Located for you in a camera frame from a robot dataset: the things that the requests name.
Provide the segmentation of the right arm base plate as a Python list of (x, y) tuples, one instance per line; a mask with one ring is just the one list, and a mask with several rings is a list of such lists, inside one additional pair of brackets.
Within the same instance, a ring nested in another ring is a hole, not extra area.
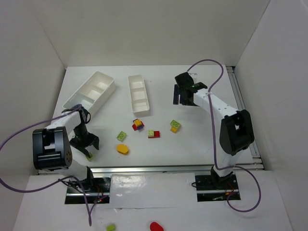
[(191, 186), (196, 189), (198, 202), (226, 201), (228, 196), (230, 201), (241, 199), (235, 174), (216, 185), (210, 175), (195, 175), (195, 182)]

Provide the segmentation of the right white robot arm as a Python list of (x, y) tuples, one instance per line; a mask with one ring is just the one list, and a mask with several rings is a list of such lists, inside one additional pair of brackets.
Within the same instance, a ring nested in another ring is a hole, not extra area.
[(194, 83), (184, 72), (175, 77), (181, 98), (210, 113), (214, 144), (214, 166), (210, 170), (214, 186), (228, 181), (240, 155), (254, 142), (251, 116), (238, 110), (207, 89), (202, 82)]

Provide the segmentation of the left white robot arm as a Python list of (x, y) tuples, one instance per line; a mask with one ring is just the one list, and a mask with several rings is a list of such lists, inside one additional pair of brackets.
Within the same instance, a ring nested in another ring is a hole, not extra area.
[(90, 113), (78, 104), (62, 111), (49, 126), (32, 133), (33, 164), (37, 170), (57, 171), (66, 176), (77, 177), (84, 189), (94, 186), (94, 177), (88, 166), (73, 159), (71, 148), (92, 158), (88, 148), (99, 150), (99, 137), (88, 132)]

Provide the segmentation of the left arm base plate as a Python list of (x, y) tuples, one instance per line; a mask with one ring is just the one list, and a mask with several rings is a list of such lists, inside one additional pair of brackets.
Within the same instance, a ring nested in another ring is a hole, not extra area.
[[(63, 184), (66, 186), (66, 205), (85, 204), (83, 191), (76, 181), (65, 180)], [(88, 204), (108, 204), (110, 187), (111, 177), (93, 178), (92, 185), (84, 184)]]

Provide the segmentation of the lime lego brick front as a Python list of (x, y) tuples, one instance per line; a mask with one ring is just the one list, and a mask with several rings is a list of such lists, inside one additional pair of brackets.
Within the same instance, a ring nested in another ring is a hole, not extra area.
[(90, 153), (89, 155), (86, 156), (88, 161), (92, 161), (93, 159), (93, 155)]

